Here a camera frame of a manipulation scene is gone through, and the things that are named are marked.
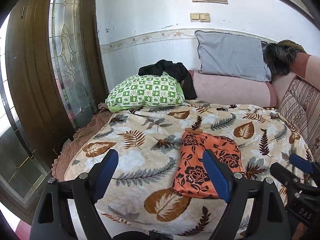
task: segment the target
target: ruffled edge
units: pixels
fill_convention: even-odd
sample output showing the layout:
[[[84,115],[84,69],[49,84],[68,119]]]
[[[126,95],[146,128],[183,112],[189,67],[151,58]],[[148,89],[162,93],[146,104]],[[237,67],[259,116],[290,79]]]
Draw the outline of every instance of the ruffled edge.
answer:
[[[102,104],[99,105],[100,112],[94,115],[90,123],[83,128],[79,128],[73,135],[73,141],[61,152],[52,164],[52,176],[58,181],[64,181],[64,174],[70,161],[77,154],[79,149],[97,133],[106,123],[109,122],[112,113],[108,111]]]

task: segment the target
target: window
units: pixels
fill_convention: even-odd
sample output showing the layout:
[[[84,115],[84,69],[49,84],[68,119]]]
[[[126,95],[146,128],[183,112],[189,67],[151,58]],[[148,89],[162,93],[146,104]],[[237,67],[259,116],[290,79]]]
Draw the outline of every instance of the window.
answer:
[[[73,127],[84,127],[97,110],[82,53],[80,0],[51,0],[49,44],[52,66],[63,105]]]

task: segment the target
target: bed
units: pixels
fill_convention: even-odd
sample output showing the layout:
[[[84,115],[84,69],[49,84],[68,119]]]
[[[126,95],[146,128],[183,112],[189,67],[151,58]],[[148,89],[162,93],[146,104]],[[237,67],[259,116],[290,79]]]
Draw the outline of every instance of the bed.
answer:
[[[208,239],[225,209],[221,199],[189,198],[175,194],[172,182],[180,162],[185,131],[206,132],[233,139],[241,151],[250,179],[271,176],[274,162],[293,171],[305,183],[309,177],[292,167],[293,153],[313,160],[300,134],[276,110],[255,105],[217,105],[186,101],[182,106],[138,108],[111,114],[103,110],[55,161],[52,174],[59,181],[88,172],[113,148],[119,164],[96,204],[104,218],[173,239]],[[285,187],[275,180],[282,200]],[[252,202],[248,201],[237,238],[246,230]]]

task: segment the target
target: light switch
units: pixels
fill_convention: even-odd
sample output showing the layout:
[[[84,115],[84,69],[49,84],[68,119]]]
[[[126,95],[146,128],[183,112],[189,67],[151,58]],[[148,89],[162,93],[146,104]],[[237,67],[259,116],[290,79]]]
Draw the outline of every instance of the light switch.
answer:
[[[210,22],[210,14],[209,13],[200,13],[200,21],[201,22]]]
[[[190,20],[200,20],[198,13],[190,13]]]

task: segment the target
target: orange fabric bag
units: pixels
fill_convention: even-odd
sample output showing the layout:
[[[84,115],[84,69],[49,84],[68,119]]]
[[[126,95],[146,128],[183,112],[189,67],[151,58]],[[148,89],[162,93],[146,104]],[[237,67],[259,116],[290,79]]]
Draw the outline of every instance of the orange fabric bag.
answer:
[[[206,149],[211,149],[232,172],[240,172],[245,176],[241,153],[234,140],[225,136],[186,131],[182,135],[181,160],[172,185],[172,190],[177,194],[195,198],[219,198],[202,163]]]

